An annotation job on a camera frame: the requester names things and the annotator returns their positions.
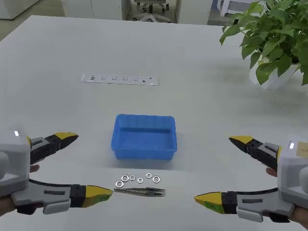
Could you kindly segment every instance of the tweezers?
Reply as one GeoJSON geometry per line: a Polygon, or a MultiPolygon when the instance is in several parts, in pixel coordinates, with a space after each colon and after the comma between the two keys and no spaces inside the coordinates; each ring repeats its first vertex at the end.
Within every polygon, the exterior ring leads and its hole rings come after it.
{"type": "Polygon", "coordinates": [[[157,188],[127,188],[127,189],[114,189],[115,192],[127,193],[136,196],[148,196],[148,197],[161,197],[166,195],[165,189],[157,189],[157,188]]]}

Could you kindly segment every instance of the blue container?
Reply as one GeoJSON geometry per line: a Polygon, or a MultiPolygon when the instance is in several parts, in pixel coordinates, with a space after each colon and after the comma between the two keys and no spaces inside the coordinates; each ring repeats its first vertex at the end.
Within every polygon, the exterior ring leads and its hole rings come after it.
{"type": "Polygon", "coordinates": [[[111,149],[119,159],[171,160],[177,151],[175,120],[172,116],[119,114],[111,149]]]}

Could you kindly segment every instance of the finger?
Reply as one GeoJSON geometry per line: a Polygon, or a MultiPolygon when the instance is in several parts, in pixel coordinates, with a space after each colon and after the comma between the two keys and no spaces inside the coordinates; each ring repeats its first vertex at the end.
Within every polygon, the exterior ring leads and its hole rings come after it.
{"type": "Polygon", "coordinates": [[[271,176],[273,176],[273,177],[277,177],[277,172],[274,169],[270,168],[270,167],[266,168],[266,173],[271,175],[271,176]]]}
{"type": "Polygon", "coordinates": [[[0,216],[15,210],[15,205],[10,197],[0,199],[0,216]]]}
{"type": "Polygon", "coordinates": [[[39,165],[32,165],[30,167],[30,172],[37,172],[39,170],[39,165]]]}
{"type": "Polygon", "coordinates": [[[294,209],[293,214],[290,217],[290,220],[295,221],[302,226],[304,226],[306,229],[308,229],[308,210],[301,207],[296,207],[294,209]]]}

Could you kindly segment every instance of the table surface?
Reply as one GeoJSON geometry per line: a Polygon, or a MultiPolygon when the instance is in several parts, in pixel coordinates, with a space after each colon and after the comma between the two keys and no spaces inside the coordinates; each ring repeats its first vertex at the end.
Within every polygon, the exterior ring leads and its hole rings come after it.
{"type": "Polygon", "coordinates": [[[297,224],[223,216],[193,197],[272,188],[276,179],[240,152],[231,135],[284,144],[307,137],[307,89],[291,79],[279,91],[253,85],[241,35],[218,41],[221,27],[32,16],[0,43],[0,121],[30,137],[71,131],[79,139],[41,162],[33,179],[114,188],[122,174],[161,177],[165,198],[115,193],[88,209],[1,218],[10,230],[290,230],[297,224]],[[83,73],[155,76],[159,86],[81,83],[83,73]],[[165,161],[117,160],[110,148],[117,114],[174,116],[178,151],[165,161]]]}

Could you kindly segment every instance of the power strip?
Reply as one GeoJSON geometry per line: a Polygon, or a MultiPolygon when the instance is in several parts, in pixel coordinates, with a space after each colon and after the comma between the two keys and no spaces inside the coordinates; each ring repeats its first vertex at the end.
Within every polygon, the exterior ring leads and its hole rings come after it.
{"type": "Polygon", "coordinates": [[[119,76],[108,76],[108,75],[101,75],[101,74],[83,74],[81,82],[157,86],[158,78],[156,77],[119,77],[119,76]]]}

